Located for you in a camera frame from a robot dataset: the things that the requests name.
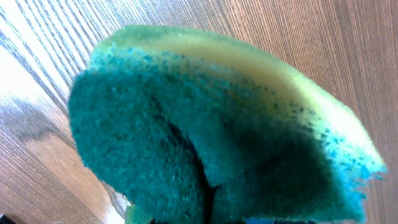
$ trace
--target sponge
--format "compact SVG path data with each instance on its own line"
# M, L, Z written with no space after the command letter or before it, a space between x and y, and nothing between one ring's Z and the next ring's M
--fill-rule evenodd
M387 170L347 106L212 32L122 28L68 106L84 164L162 222L360 222L364 181Z

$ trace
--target wooden table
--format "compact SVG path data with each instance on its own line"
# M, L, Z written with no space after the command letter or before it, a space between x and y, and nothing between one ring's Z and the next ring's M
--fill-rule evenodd
M248 41L352 107L390 168L367 223L398 223L398 1L2 0L0 15L0 213L17 223L123 223L127 202L83 167L66 105L95 43L127 24Z

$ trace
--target wooden surface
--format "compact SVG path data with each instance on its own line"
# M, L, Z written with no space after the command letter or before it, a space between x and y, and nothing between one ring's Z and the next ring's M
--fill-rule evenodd
M396 0L1 0L0 213L123 223L126 201L74 150L68 92L99 40L126 24L164 24L246 40L352 107L390 169L372 182L367 223L398 223L397 12Z

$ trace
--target green scouring pad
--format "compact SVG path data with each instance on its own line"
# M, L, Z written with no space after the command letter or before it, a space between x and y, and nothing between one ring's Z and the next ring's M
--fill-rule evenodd
M290 65L212 32L127 26L69 100L81 159L167 223L364 220L386 171L356 115Z

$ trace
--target dark object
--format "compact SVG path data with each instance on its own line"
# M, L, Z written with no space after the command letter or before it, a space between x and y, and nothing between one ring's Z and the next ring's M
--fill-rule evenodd
M0 215L0 224L16 224L6 215Z

